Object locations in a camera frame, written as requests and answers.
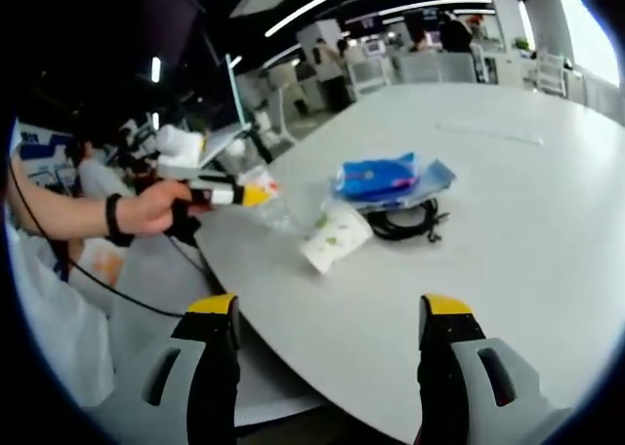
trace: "desk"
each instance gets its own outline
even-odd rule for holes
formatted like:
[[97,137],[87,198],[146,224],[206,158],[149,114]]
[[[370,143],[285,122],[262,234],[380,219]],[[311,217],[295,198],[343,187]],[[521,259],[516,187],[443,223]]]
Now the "desk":
[[[444,131],[441,121],[456,128]],[[522,135],[543,143],[508,141]],[[201,219],[202,254],[295,372],[405,443],[421,422],[424,293],[468,303],[488,336],[539,372],[549,399],[575,405],[624,327],[625,129],[581,105],[517,89],[390,86],[271,170],[293,212],[308,220],[343,161],[407,150],[440,158],[458,176],[439,199],[451,215],[438,244],[372,240],[322,277],[293,238],[269,233],[250,210],[228,208]]]

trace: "human hand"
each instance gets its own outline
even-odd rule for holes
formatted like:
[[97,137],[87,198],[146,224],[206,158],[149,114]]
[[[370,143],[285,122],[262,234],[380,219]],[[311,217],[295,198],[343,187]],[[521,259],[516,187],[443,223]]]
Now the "human hand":
[[[180,182],[158,182],[134,198],[117,202],[117,223],[123,233],[132,235],[155,235],[167,230],[174,223],[172,205],[180,199],[190,204],[191,191]],[[190,216],[209,210],[205,206],[189,206]]]

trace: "floor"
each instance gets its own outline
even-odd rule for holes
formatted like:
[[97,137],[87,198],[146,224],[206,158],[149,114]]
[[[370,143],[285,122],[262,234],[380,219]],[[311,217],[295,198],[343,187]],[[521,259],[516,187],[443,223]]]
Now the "floor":
[[[287,128],[295,139],[301,141],[334,115],[326,111],[312,112],[306,118],[287,120]],[[281,143],[273,147],[271,153],[277,157],[289,148],[289,144]],[[347,445],[364,443],[365,440],[380,445],[399,443],[333,406],[274,423],[244,427],[237,432],[239,445]]]

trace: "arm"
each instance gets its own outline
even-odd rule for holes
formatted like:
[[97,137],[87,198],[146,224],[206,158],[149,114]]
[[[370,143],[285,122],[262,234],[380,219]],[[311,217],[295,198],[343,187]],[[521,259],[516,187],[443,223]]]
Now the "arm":
[[[12,157],[11,165],[13,173],[9,173],[9,205],[27,231],[41,233],[21,199],[16,182],[23,199],[48,237],[67,240],[108,235],[105,200],[70,198],[37,186],[26,175],[17,154]],[[116,208],[119,229],[135,235],[162,232],[173,223],[171,206],[175,199],[191,199],[189,189],[178,182],[160,182],[141,196],[120,199]]]

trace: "round table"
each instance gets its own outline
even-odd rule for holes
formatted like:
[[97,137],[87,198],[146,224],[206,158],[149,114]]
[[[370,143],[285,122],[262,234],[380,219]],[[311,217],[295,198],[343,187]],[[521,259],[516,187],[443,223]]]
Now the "round table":
[[412,443],[419,299],[467,303],[540,374],[557,406],[592,393],[625,320],[625,130],[578,104],[483,85],[392,86],[276,160],[289,206],[312,219],[346,160],[416,151],[458,180],[442,241],[367,242],[326,276],[297,241],[233,207],[203,217],[200,249],[244,316],[304,380]]

